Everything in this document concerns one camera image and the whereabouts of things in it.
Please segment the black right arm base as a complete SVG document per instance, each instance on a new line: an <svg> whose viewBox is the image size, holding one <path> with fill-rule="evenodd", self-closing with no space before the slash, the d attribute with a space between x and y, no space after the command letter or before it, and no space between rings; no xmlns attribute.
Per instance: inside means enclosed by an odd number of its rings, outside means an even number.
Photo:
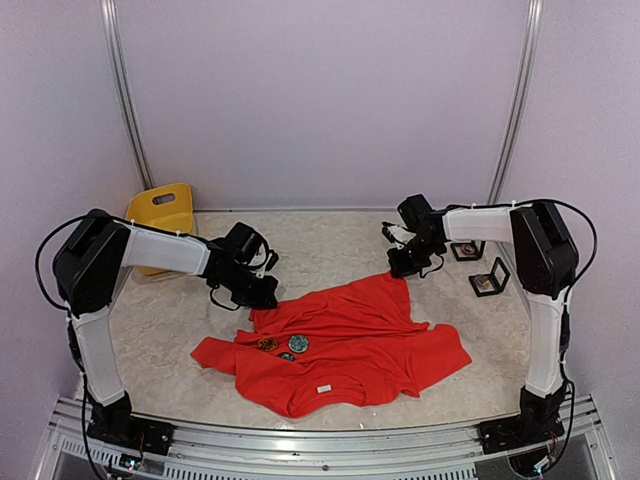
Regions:
<svg viewBox="0 0 640 480"><path fill-rule="evenodd" d="M485 455L534 445L565 433L558 414L542 421L519 414L481 422L477 430Z"/></svg>

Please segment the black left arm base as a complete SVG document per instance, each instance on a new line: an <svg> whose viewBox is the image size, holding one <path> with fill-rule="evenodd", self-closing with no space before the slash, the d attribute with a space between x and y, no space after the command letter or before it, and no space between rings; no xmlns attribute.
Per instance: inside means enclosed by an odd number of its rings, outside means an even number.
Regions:
<svg viewBox="0 0 640 480"><path fill-rule="evenodd" d="M94 419L87 434L92 439L142 454L167 456L174 431L171 423L129 415L109 421Z"/></svg>

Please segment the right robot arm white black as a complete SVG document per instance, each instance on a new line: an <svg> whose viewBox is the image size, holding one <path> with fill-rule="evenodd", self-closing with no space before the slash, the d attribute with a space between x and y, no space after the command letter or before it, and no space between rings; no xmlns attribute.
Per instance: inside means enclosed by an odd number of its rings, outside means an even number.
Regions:
<svg viewBox="0 0 640 480"><path fill-rule="evenodd" d="M517 415L485 423L487 431L531 444L544 433L562 431L559 408L570 384L565 356L570 342L572 290L588 270L560 213L564 202L534 199L510 204L450 205L436 210L413 195L398 207L400 224L385 222L384 237L396 278L421 273L449 244L508 243L531 321L529 370Z"/></svg>

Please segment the red t-shirt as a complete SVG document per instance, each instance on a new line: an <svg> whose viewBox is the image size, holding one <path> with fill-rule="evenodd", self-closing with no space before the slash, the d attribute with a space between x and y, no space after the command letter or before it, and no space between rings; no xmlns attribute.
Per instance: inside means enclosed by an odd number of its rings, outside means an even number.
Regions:
<svg viewBox="0 0 640 480"><path fill-rule="evenodd" d="M453 326L412 319L408 283L389 273L254 310L249 319L251 331L233 341L207 337L191 356L203 369L234 376L245 399L291 419L334 404L417 398L472 362ZM296 334L309 338L307 352L289 350ZM278 340L276 350L258 349L266 337ZM282 352L296 361L279 358Z"/></svg>

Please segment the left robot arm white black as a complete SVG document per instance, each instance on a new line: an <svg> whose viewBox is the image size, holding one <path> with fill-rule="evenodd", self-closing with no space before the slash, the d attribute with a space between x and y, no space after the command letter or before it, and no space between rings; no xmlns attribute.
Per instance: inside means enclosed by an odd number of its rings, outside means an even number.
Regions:
<svg viewBox="0 0 640 480"><path fill-rule="evenodd" d="M70 350L92 401L93 425L121 445L133 443L140 424L119 375L110 315L120 279L133 267L177 272L226 289L234 308L273 309L278 281L270 270L278 253L254 228L236 223L223 237L204 239L167 231L93 209L67 221L71 235L52 261L65 312Z"/></svg>

